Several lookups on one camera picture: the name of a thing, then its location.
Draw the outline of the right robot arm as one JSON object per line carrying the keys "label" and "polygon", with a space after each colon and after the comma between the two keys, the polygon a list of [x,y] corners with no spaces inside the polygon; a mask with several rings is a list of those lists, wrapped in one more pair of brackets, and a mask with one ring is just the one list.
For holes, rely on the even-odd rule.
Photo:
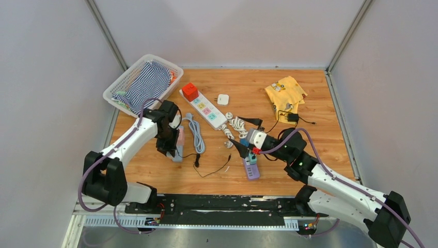
{"label": "right robot arm", "polygon": [[290,178],[303,183],[295,201],[300,215],[321,213],[348,222],[381,247],[407,244],[403,237],[410,230],[411,217],[403,196],[373,190],[329,168],[307,130],[289,128],[275,138],[261,128],[250,129],[246,140],[244,145],[230,139],[240,157],[270,155],[285,162]]}

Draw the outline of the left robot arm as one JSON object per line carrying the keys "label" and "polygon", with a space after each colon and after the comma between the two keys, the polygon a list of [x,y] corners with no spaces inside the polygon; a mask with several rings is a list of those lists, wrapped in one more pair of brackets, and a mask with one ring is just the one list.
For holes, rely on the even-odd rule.
{"label": "left robot arm", "polygon": [[120,203],[137,203],[145,213],[158,208],[156,188],[140,183],[128,182],[125,168],[140,149],[150,140],[156,140],[156,149],[168,158],[177,153],[179,107],[164,100],[156,110],[144,109],[131,128],[113,144],[100,152],[90,151],[84,159],[83,176],[78,188],[78,200],[84,210],[83,196],[96,199],[104,206],[118,206]]}

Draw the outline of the teal charger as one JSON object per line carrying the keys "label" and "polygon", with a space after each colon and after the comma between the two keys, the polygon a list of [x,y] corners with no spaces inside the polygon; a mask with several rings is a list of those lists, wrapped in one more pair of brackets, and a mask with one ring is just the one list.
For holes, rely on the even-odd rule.
{"label": "teal charger", "polygon": [[255,165],[257,163],[257,157],[255,154],[253,153],[249,153],[248,157],[247,157],[247,162],[250,165]]}

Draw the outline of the blue cube socket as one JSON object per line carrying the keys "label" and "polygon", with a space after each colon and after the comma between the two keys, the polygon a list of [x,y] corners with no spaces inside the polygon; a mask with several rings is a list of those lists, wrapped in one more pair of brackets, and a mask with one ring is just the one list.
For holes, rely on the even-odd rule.
{"label": "blue cube socket", "polygon": [[241,143],[242,145],[246,146],[246,147],[249,145],[248,140],[245,139],[245,138],[241,138],[241,139],[240,139],[240,143]]}

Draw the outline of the purple power bank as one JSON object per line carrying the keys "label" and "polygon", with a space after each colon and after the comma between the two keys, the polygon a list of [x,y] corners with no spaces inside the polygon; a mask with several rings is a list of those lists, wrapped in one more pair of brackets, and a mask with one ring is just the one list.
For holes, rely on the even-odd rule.
{"label": "purple power bank", "polygon": [[257,180],[260,178],[260,172],[259,172],[257,164],[250,165],[247,162],[247,158],[244,158],[243,159],[243,166],[244,166],[244,170],[246,172],[247,179],[249,181]]}

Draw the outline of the pink cube socket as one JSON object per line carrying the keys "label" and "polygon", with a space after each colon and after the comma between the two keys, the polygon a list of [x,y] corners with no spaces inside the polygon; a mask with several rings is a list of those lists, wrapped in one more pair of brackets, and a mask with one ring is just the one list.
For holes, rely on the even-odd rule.
{"label": "pink cube socket", "polygon": [[178,135],[178,138],[177,138],[177,146],[184,146],[184,143],[185,143],[185,134],[184,134],[184,127],[183,126],[180,126],[179,128],[178,128],[178,130],[179,130],[179,135]]}

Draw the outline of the white square adapter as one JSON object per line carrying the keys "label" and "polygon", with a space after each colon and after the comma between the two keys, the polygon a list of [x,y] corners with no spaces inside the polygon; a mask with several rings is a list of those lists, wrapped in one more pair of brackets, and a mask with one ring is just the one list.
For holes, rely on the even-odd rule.
{"label": "white square adapter", "polygon": [[219,106],[227,106],[229,104],[229,95],[227,94],[219,94],[215,101]]}

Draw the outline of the white colourful power strip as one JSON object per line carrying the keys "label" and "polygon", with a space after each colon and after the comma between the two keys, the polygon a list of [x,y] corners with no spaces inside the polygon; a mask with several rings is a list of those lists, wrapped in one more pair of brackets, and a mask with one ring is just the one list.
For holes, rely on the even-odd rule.
{"label": "white colourful power strip", "polygon": [[179,93],[214,130],[219,130],[222,125],[227,123],[228,120],[225,115],[201,92],[198,91],[198,97],[193,101],[189,101],[185,98],[182,89],[179,90]]}

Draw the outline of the red cube socket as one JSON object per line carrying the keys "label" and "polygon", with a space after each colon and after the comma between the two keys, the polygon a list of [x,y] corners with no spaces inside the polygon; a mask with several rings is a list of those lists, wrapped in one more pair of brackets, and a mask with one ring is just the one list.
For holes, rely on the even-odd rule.
{"label": "red cube socket", "polygon": [[199,96],[198,88],[193,83],[188,83],[182,87],[183,96],[188,102],[194,101]]}

